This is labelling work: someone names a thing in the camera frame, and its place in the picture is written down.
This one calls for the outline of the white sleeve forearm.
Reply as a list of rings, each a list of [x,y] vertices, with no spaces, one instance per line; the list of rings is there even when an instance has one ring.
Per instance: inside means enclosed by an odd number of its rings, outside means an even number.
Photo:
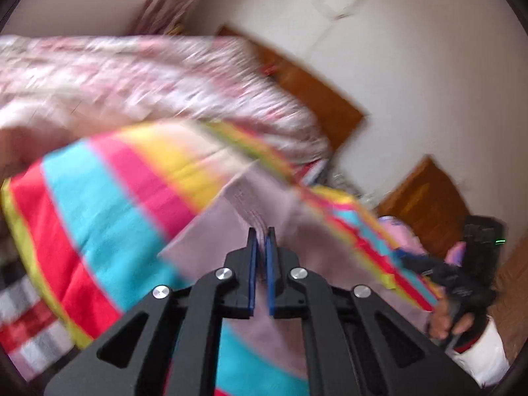
[[[447,354],[480,387],[498,384],[510,367],[502,339],[491,316],[488,317],[483,334],[473,346],[462,353],[449,350]]]

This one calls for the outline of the person's right hand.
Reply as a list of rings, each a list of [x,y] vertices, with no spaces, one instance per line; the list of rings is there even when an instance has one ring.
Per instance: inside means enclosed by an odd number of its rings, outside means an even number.
[[[459,335],[472,327],[474,323],[474,315],[472,313],[465,314],[456,324],[452,324],[449,308],[448,300],[441,298],[435,309],[431,312],[429,319],[429,336],[431,339],[442,341],[450,333]]]

